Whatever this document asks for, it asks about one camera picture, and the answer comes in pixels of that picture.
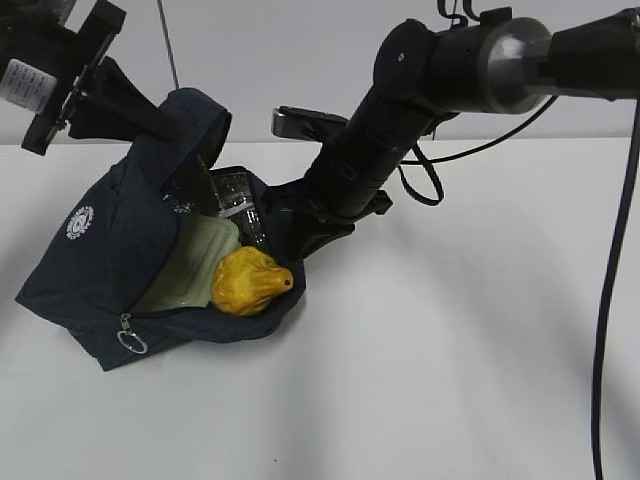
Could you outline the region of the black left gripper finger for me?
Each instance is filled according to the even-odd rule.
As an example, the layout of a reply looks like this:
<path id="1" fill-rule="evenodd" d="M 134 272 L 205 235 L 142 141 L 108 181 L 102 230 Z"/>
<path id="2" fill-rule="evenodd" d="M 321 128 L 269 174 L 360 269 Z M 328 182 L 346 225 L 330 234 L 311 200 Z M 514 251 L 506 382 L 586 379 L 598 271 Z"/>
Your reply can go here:
<path id="1" fill-rule="evenodd" d="M 144 132 L 150 102 L 140 96 L 80 94 L 69 116 L 72 139 L 135 139 Z"/>
<path id="2" fill-rule="evenodd" d="M 176 123 L 147 99 L 108 56 L 97 68 L 97 110 L 100 138 L 134 140 L 147 135 L 173 140 L 178 133 Z"/>

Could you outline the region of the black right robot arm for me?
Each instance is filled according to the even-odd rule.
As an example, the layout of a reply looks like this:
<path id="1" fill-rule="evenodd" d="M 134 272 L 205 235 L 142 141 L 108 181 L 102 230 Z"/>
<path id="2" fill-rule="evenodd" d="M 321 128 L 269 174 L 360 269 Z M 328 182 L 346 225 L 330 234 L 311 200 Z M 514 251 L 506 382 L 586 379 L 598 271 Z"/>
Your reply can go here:
<path id="1" fill-rule="evenodd" d="M 298 180 L 270 188 L 270 208 L 288 212 L 286 253 L 302 260 L 391 205 L 383 185 L 419 140 L 462 113 L 519 115 L 554 97 L 639 95 L 639 12 L 551 32 L 508 8 L 465 11 L 440 32 L 408 19 L 382 42 L 372 83 L 347 118 L 277 107 L 272 131 L 315 141 Z"/>

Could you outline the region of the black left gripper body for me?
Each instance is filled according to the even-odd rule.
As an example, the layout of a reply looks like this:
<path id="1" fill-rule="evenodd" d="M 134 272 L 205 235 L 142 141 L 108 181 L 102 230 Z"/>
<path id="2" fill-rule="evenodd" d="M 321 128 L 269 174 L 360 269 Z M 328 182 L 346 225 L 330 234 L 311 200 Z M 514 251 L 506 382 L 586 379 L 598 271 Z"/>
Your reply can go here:
<path id="1" fill-rule="evenodd" d="M 34 114 L 21 147 L 47 151 L 70 117 L 67 104 L 121 32 L 126 12 L 97 1 L 79 30 L 73 1 L 1 3 L 1 99 Z"/>

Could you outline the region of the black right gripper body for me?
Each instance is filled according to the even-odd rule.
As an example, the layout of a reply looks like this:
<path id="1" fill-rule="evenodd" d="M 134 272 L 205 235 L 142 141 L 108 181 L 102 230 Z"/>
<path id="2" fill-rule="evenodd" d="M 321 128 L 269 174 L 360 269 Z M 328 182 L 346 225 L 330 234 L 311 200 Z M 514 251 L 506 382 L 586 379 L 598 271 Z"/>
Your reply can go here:
<path id="1" fill-rule="evenodd" d="M 383 190 L 393 173 L 393 143 L 374 134 L 339 134 L 323 143 L 303 177 L 265 192 L 270 208 L 337 225 L 385 214 Z"/>

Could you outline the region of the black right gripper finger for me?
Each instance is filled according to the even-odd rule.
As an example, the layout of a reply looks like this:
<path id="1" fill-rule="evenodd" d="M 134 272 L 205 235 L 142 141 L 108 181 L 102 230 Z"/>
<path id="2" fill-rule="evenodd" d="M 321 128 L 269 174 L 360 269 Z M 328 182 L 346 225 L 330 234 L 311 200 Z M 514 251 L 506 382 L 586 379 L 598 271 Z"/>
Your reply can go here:
<path id="1" fill-rule="evenodd" d="M 299 214 L 269 199 L 262 201 L 262 210 L 270 252 L 278 260 L 299 261 L 296 245 Z"/>
<path id="2" fill-rule="evenodd" d="M 289 233 L 289 258 L 304 260 L 329 243 L 347 237 L 354 231 L 354 224 L 294 219 Z"/>

